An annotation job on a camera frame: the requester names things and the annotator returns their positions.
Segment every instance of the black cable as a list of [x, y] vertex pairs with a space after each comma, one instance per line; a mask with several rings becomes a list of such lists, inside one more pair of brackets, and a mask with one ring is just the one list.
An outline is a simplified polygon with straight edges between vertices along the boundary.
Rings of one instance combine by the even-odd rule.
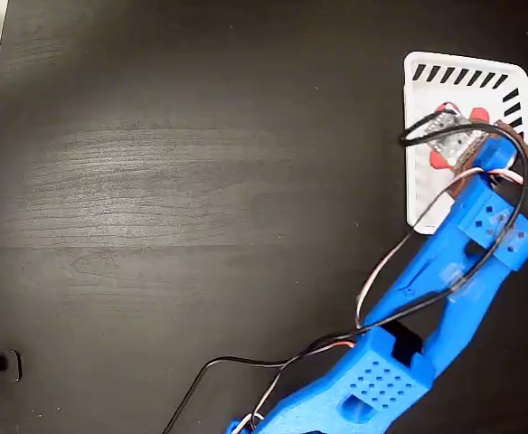
[[[497, 134], [498, 136], [504, 137], [511, 141], [515, 148], [518, 151], [518, 156], [522, 159], [523, 163], [523, 184], [522, 184], [522, 190], [519, 195], [519, 199], [517, 201], [517, 204], [514, 207], [514, 211], [512, 212], [511, 216], [509, 217], [509, 220], [504, 225], [504, 228], [499, 232], [499, 235], [497, 235], [495, 242], [493, 245], [486, 251], [485, 255], [481, 257], [481, 259], [464, 275], [462, 276], [456, 283], [451, 285], [449, 288], [444, 289], [443, 291], [438, 292], [437, 294], [432, 295], [431, 297], [425, 298], [424, 300], [421, 300], [415, 304], [410, 304], [405, 307], [401, 307], [400, 310], [397, 312], [391, 314], [390, 316], [387, 316], [379, 321], [376, 321], [372, 324], [365, 325], [359, 329], [353, 330], [352, 332], [345, 332], [342, 334], [329, 334], [325, 336], [321, 336], [317, 338], [313, 343], [311, 343], [303, 352], [297, 354], [295, 357], [292, 357], [291, 359], [286, 359], [283, 361], [276, 361], [276, 362], [265, 362], [265, 361], [258, 361], [258, 360], [251, 360], [251, 359], [243, 359], [240, 357], [231, 357], [231, 356], [223, 356], [218, 357], [216, 359], [211, 360], [207, 364], [203, 366], [203, 368], [198, 372], [195, 379], [192, 382], [192, 385], [188, 389], [187, 393], [185, 394], [184, 398], [180, 402], [180, 405], [177, 407], [177, 409], [174, 412], [174, 415], [169, 420], [168, 424], [164, 428], [163, 434], [168, 434], [173, 426], [175, 425], [177, 419], [181, 415], [182, 411], [184, 410], [186, 404], [192, 397], [193, 393], [195, 392], [196, 388], [198, 387], [198, 384], [212, 366], [214, 366], [217, 363], [220, 362], [236, 362], [236, 363], [244, 363], [251, 366], [256, 367], [266, 367], [266, 368], [280, 368], [277, 375], [280, 375], [286, 368], [288, 368], [291, 364], [298, 362], [299, 360], [302, 360], [304, 357], [307, 357], [310, 355], [315, 349], [322, 346], [321, 344], [328, 344], [329, 342], [335, 342], [335, 341], [342, 341], [346, 339], [354, 338], [358, 335], [363, 335], [372, 328], [376, 326], [383, 326], [385, 324], [388, 324], [392, 321], [396, 321], [399, 319], [404, 318], [405, 316], [412, 315], [414, 313], [419, 312], [420, 310], [429, 307], [440, 300], [445, 299], [446, 296], [450, 295], [451, 293], [457, 291], [459, 288], [461, 288], [463, 285], [465, 285], [486, 263], [487, 261], [493, 256], [493, 253], [495, 253], [495, 250], [499, 246], [499, 244], [503, 241], [505, 235], [511, 230], [511, 228], [514, 225], [514, 221], [521, 212], [523, 201], [526, 196], [526, 192], [528, 190], [528, 158], [525, 150], [523, 149], [522, 143], [513, 136], [509, 131], [506, 129], [503, 129], [501, 127], [490, 125], [490, 124], [482, 124], [482, 123], [473, 123], [473, 124], [467, 124], [467, 125], [456, 125], [452, 127], [444, 128], [440, 131], [436, 131], [430, 134], [427, 134], [426, 136], [422, 137], [416, 137], [413, 139], [408, 139], [408, 135], [416, 130], [418, 127], [423, 126], [427, 122], [430, 122], [432, 119], [434, 119], [436, 116], [438, 116], [441, 112], [436, 112], [431, 115], [428, 115], [426, 117], [426, 121], [423, 121], [423, 119], [419, 122], [417, 122], [415, 125], [407, 128], [403, 135], [400, 137], [400, 142], [403, 146], [414, 146], [421, 143], [427, 143], [431, 140], [435, 140], [437, 138], [442, 138], [446, 136], [450, 136], [456, 133], [460, 132], [466, 132], [466, 131], [484, 131], [490, 134]], [[415, 231], [414, 226], [411, 227], [410, 233], [413, 233]], [[255, 427], [254, 423], [254, 411], [252, 412], [252, 418], [250, 420], [250, 425], [252, 427]]]
[[188, 401], [190, 400], [190, 398], [192, 398], [192, 395], [197, 389], [198, 385], [200, 384], [200, 381], [202, 380], [206, 372], [215, 364], [218, 364], [221, 362], [235, 362], [235, 363], [247, 364], [249, 366], [255, 366], [259, 368], [281, 368], [289, 361], [290, 359], [279, 360], [276, 362], [266, 362], [262, 360], [244, 359], [242, 357], [233, 357], [233, 356], [228, 356], [228, 355], [212, 359], [210, 362], [208, 362], [202, 367], [202, 369], [198, 372], [198, 374], [193, 379], [192, 385], [188, 389], [188, 392], [185, 393], [184, 398], [180, 402], [180, 405], [178, 405], [177, 409], [175, 409], [174, 415], [169, 420], [169, 422], [167, 422], [167, 425], [164, 428], [163, 434], [167, 434], [168, 432], [172, 430], [178, 418], [182, 414], [182, 411], [184, 411], [184, 408], [187, 405]]

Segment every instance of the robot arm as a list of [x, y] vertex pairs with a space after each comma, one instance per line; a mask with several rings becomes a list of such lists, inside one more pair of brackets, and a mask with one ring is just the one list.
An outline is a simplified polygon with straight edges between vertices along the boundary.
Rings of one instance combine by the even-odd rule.
[[[511, 166], [515, 152], [507, 139], [485, 137], [476, 150], [475, 166], [486, 171]], [[485, 174], [474, 175], [436, 233], [367, 316], [366, 324], [440, 293], [472, 269], [512, 215], [511, 188]], [[465, 349], [497, 290], [527, 260], [528, 206], [485, 265], [448, 296], [443, 317], [429, 338], [423, 341], [398, 322], [374, 327], [327, 375], [282, 400], [253, 433], [385, 432]], [[237, 427], [236, 421], [226, 433], [238, 432]]]

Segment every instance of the table surface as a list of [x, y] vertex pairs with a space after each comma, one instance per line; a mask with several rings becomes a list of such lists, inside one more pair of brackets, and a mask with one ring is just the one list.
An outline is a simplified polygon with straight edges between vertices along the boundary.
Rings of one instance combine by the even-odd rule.
[[[405, 231], [411, 51], [528, 72], [528, 2], [11, 2], [0, 349], [24, 376], [0, 383], [0, 434], [158, 433], [207, 359], [283, 358], [349, 328]], [[174, 432], [221, 433], [270, 375], [215, 368]], [[528, 432], [528, 264], [390, 429], [441, 431]]]

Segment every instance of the white basket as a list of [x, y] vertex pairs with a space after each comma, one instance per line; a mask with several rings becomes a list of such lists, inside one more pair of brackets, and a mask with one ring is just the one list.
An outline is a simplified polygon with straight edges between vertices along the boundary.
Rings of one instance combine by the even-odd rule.
[[[528, 145], [528, 78], [519, 66], [497, 61], [412, 52], [404, 61], [405, 125], [435, 111], [443, 102], [455, 103], [465, 116], [482, 107], [491, 123], [501, 119]], [[452, 179], [450, 170], [429, 163], [426, 144], [407, 148], [407, 222], [414, 224], [438, 192]], [[433, 233], [447, 216], [453, 199], [444, 194], [417, 226]]]

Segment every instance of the black stripe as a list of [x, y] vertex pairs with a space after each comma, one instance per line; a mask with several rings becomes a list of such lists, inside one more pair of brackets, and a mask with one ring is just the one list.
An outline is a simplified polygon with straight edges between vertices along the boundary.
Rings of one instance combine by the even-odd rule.
[[443, 78], [441, 79], [441, 83], [444, 83], [448, 80], [448, 78], [451, 76], [451, 74], [453, 73], [453, 71], [455, 70], [455, 68], [453, 68], [452, 66], [449, 66], [447, 68], [447, 70], [445, 71], [445, 74], [443, 74]]
[[425, 65], [420, 63], [419, 66], [417, 67], [417, 70], [415, 71], [415, 75], [412, 76], [412, 80], [417, 81], [420, 77], [420, 74], [422, 74], [424, 70], [425, 70]]
[[512, 123], [509, 124], [509, 127], [515, 128], [515, 127], [519, 127], [521, 124], [523, 124], [523, 120], [521, 118], [517, 118], [516, 120], [514, 120]]
[[511, 98], [515, 98], [519, 96], [519, 90], [513, 89], [511, 92], [509, 92], [507, 95], [503, 97], [503, 102], [507, 102]]
[[473, 77], [471, 77], [471, 80], [469, 80], [469, 83], [467, 83], [467, 86], [471, 86], [473, 83], [475, 83], [480, 75], [481, 75], [481, 71], [475, 71], [475, 74], [473, 74]]
[[461, 72], [459, 73], [459, 75], [457, 75], [457, 79], [455, 80], [455, 84], [459, 84], [465, 78], [465, 76], [467, 75], [468, 72], [469, 72], [469, 70], [467, 68], [463, 68], [461, 70]]
[[507, 74], [501, 74], [501, 77], [499, 77], [499, 80], [493, 85], [493, 89], [497, 89], [501, 84], [507, 80], [507, 77], [509, 77]]
[[438, 70], [440, 70], [440, 69], [441, 69], [440, 66], [433, 66], [433, 69], [430, 70], [430, 74], [429, 74], [429, 76], [427, 77], [427, 81], [433, 81], [433, 79], [434, 79], [435, 76], [437, 75]]
[[512, 113], [515, 113], [516, 111], [519, 111], [519, 110], [521, 110], [521, 104], [520, 104], [520, 103], [517, 103], [517, 104], [515, 104], [514, 106], [508, 108], [508, 109], [505, 111], [504, 116], [509, 116], [509, 115], [511, 115]]
[[494, 76], [495, 76], [495, 73], [494, 73], [494, 72], [489, 72], [489, 73], [487, 74], [487, 76], [485, 77], [485, 79], [483, 80], [483, 82], [481, 83], [481, 86], [480, 86], [480, 87], [481, 87], [481, 88], [484, 88], [484, 87], [487, 85], [487, 83], [488, 83], [489, 81], [491, 81], [491, 79], [492, 79]]

